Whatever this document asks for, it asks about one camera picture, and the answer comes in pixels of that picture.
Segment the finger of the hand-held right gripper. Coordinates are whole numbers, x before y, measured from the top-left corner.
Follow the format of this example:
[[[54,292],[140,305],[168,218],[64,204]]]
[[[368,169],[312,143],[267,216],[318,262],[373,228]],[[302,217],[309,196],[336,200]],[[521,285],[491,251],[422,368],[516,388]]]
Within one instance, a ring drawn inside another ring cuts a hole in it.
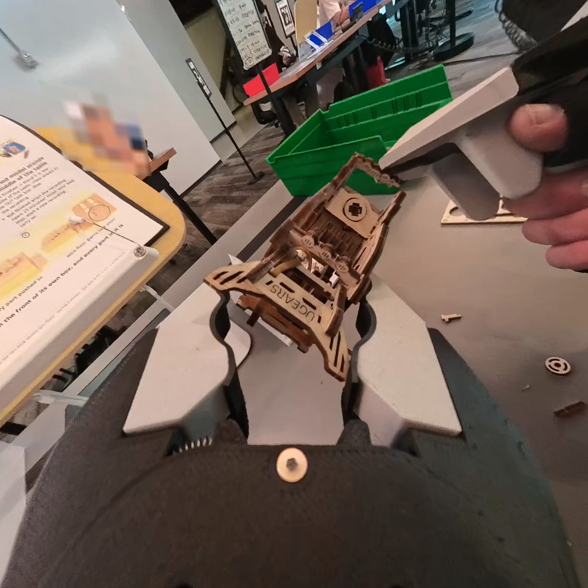
[[[402,180],[430,176],[469,218],[496,215],[501,200],[535,191],[543,159],[507,130],[522,103],[504,68],[409,128],[379,160]]]

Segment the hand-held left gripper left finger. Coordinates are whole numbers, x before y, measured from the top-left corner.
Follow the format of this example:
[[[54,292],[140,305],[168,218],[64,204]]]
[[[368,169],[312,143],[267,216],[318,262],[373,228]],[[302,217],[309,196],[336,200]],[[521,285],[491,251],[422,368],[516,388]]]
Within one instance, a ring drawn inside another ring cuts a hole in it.
[[[248,437],[238,367],[252,338],[230,320],[228,301],[202,284],[159,324],[124,433],[181,428],[189,437],[204,437],[231,418]]]

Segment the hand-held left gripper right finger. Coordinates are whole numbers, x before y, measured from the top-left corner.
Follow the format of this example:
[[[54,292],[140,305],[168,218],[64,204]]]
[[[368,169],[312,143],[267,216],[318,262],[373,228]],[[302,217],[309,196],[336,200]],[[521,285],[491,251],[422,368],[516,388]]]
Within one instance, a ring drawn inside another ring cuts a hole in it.
[[[359,302],[360,340],[342,393],[343,422],[392,447],[409,430],[458,437],[462,426],[425,322],[384,281]]]

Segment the thin wooden parts sheet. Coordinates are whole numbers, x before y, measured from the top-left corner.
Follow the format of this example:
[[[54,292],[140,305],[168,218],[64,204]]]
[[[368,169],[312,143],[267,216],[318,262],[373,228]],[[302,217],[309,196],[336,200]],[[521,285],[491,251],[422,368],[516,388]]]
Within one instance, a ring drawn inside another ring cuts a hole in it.
[[[527,219],[525,217],[518,217],[513,215],[511,211],[507,210],[503,206],[503,201],[500,201],[500,205],[497,214],[493,217],[483,220],[475,220],[467,217],[455,204],[455,202],[449,200],[445,213],[441,218],[441,225],[464,225],[464,224],[521,224]]]

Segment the wooden model vehicle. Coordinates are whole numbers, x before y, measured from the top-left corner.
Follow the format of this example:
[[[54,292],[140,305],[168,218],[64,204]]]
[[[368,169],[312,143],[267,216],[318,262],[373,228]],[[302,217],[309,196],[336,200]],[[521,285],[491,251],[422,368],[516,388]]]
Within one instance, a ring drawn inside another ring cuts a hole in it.
[[[330,182],[284,221],[257,262],[225,266],[204,282],[217,292],[241,293],[239,305],[290,338],[301,352],[317,346],[326,372],[344,382],[349,349],[346,310],[368,292],[389,224],[406,192],[385,209]]]

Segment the person's right hand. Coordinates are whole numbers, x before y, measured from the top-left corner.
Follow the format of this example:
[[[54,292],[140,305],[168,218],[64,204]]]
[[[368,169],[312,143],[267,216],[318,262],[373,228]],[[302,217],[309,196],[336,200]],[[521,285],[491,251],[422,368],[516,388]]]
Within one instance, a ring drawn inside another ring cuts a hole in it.
[[[519,107],[508,125],[524,148],[551,154],[561,151],[569,136],[564,110],[558,105]],[[543,173],[538,188],[504,207],[526,219],[524,237],[548,247],[546,260],[554,268],[587,273],[587,168]]]

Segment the black pole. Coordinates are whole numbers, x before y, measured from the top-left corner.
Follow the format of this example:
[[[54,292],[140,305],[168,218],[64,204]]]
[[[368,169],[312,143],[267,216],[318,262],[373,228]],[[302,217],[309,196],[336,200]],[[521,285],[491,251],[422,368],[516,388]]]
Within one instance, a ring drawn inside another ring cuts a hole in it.
[[[458,21],[472,14],[472,9],[461,12],[456,10],[456,1],[445,1],[445,16],[440,21],[440,31],[447,28],[449,37],[443,42],[438,42],[432,50],[432,58],[435,62],[446,62],[469,50],[474,45],[474,34],[471,32],[457,33]]]

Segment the red office chair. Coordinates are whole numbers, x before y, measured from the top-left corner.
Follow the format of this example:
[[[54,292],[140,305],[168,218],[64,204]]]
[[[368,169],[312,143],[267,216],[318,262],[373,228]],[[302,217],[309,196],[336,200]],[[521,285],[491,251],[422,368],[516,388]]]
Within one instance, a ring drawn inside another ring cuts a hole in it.
[[[380,56],[377,56],[376,61],[367,66],[365,70],[366,84],[369,90],[385,86],[389,80],[385,75],[384,64]]]

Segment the long wooden workbench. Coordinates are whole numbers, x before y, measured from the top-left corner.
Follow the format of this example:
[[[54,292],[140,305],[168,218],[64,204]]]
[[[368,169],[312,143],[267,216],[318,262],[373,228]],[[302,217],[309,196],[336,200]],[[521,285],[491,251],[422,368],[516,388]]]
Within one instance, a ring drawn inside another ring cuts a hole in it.
[[[293,66],[283,70],[279,79],[269,84],[269,89],[263,87],[252,97],[248,97],[244,105],[249,106],[258,102],[272,100],[277,120],[285,137],[295,131],[295,125],[285,107],[284,97],[290,91],[318,82],[321,77],[333,70],[338,64],[343,63],[348,79],[355,93],[361,93],[368,89],[366,76],[367,65],[362,52],[362,44],[367,41],[368,22],[390,1],[379,1],[371,6],[369,11],[361,14],[361,17],[340,35],[329,39],[317,50],[307,55],[305,59],[297,61]]]

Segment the green box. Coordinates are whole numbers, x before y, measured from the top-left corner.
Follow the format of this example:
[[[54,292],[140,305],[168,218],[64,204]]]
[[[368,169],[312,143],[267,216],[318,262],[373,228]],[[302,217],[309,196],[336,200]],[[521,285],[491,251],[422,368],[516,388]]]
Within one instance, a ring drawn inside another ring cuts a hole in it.
[[[268,158],[292,196],[312,196],[354,153],[375,163],[413,125],[452,100],[437,65],[315,112]]]

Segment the small wooden side table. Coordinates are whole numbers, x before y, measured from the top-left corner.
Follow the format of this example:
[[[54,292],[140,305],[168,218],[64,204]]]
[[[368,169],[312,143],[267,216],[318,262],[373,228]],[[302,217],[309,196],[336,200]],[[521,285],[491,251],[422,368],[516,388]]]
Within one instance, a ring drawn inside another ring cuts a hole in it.
[[[196,212],[187,204],[187,202],[185,202],[184,198],[181,197],[177,191],[175,191],[169,181],[162,174],[162,172],[167,169],[169,161],[174,155],[176,155],[176,150],[174,148],[169,148],[158,155],[153,155],[151,151],[147,151],[147,153],[150,158],[149,170],[151,173],[150,175],[145,176],[143,181],[158,193],[164,192],[166,195],[168,195],[172,202],[177,206],[177,208],[180,209],[180,211],[191,222],[191,224],[195,226],[199,233],[211,245],[215,244],[217,242],[217,238],[214,236],[214,234],[198,217]]]

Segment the red plastic bin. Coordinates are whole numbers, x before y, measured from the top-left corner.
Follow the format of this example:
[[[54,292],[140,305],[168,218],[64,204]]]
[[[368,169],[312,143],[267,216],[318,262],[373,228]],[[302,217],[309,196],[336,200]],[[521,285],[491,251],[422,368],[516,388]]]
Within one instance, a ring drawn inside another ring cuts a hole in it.
[[[280,70],[276,63],[270,64],[267,68],[263,69],[263,76],[269,86],[276,83],[280,79]],[[251,80],[243,84],[243,89],[247,97],[252,98],[258,93],[265,89],[265,85],[259,75],[254,76]]]

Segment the framed black white poster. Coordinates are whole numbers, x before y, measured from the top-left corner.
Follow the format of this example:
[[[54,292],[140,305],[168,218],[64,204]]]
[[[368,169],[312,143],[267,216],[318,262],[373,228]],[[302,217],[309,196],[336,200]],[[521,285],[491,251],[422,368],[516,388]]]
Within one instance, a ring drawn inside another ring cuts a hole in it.
[[[292,37],[295,34],[295,20],[289,1],[275,1],[275,7],[285,36]]]

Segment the handwritten whiteboard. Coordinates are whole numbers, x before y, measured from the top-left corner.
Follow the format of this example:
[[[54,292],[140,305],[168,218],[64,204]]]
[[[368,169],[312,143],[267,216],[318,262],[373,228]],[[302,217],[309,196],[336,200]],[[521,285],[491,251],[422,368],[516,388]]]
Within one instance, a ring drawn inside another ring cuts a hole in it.
[[[272,55],[255,1],[214,1],[229,41],[244,70],[250,70]]]

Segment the black stanchion sign post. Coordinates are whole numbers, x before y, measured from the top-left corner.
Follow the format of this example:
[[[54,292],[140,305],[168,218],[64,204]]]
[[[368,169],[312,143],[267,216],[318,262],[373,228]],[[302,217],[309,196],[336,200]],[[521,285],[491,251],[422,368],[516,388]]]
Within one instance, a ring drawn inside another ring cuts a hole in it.
[[[211,99],[211,97],[212,97],[212,91],[210,90],[210,87],[207,85],[207,83],[205,82],[204,78],[202,77],[202,75],[198,71],[198,69],[197,69],[195,63],[193,62],[193,60],[191,58],[187,58],[185,60],[185,62],[187,64],[187,66],[189,67],[190,71],[192,72],[192,75],[194,76],[196,82],[198,83],[198,85],[199,85],[199,87],[200,87],[200,89],[202,91],[202,94],[204,94],[204,96],[207,99],[210,107],[212,108],[213,112],[217,116],[217,119],[219,120],[220,124],[222,125],[223,130],[224,130],[224,134],[229,138],[230,142],[235,147],[237,154],[239,155],[239,157],[241,158],[242,162],[246,165],[247,170],[251,174],[251,179],[249,179],[247,181],[248,185],[253,185],[254,183],[257,183],[258,181],[260,181],[264,177],[263,172],[254,172],[254,170],[251,167],[250,163],[245,158],[244,154],[242,153],[241,149],[239,148],[238,144],[236,143],[235,139],[233,138],[233,136],[231,134],[231,131],[226,126],[226,124],[223,121],[221,115],[219,114],[219,112],[217,111],[216,107],[214,106],[214,104],[212,102],[212,99]]]

